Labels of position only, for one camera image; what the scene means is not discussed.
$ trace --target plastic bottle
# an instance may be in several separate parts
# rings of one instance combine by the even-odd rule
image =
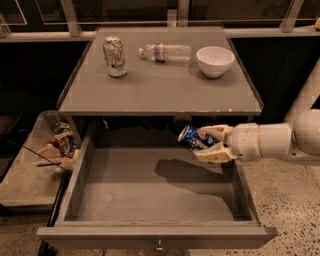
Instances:
[[[139,48],[141,58],[155,62],[189,62],[191,46],[180,44],[148,44]]]

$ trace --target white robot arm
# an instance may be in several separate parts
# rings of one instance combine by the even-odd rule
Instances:
[[[320,165],[320,110],[303,112],[293,128],[287,123],[247,123],[235,127],[205,126],[200,130],[220,141],[208,149],[193,151],[200,161],[223,163],[232,159],[280,158],[297,164]]]

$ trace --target black wire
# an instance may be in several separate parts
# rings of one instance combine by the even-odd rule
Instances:
[[[38,154],[37,152],[33,151],[32,149],[30,149],[30,148],[28,148],[28,147],[26,147],[26,146],[23,146],[23,145],[22,145],[21,147],[29,150],[30,152],[36,154],[37,156],[40,156],[41,158],[45,159],[46,161],[48,161],[48,162],[51,163],[52,165],[56,165],[56,166],[60,167],[61,169],[65,170],[65,171],[67,171],[67,172],[71,172],[71,170],[68,170],[68,169],[62,167],[60,164],[57,164],[57,163],[55,163],[55,162],[52,162],[50,159],[48,159],[48,158],[46,158],[46,157]]]

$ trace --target terrazzo floor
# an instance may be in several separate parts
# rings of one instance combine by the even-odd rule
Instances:
[[[108,256],[312,256],[320,255],[320,167],[293,165],[276,159],[243,164],[262,225],[279,235],[257,250],[108,250]],[[37,255],[38,227],[47,216],[0,218],[0,256]],[[101,255],[100,250],[57,250],[57,256]]]

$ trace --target white bowl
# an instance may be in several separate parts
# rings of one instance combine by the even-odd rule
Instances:
[[[197,52],[200,70],[208,77],[223,75],[232,65],[234,54],[222,47],[208,46]]]

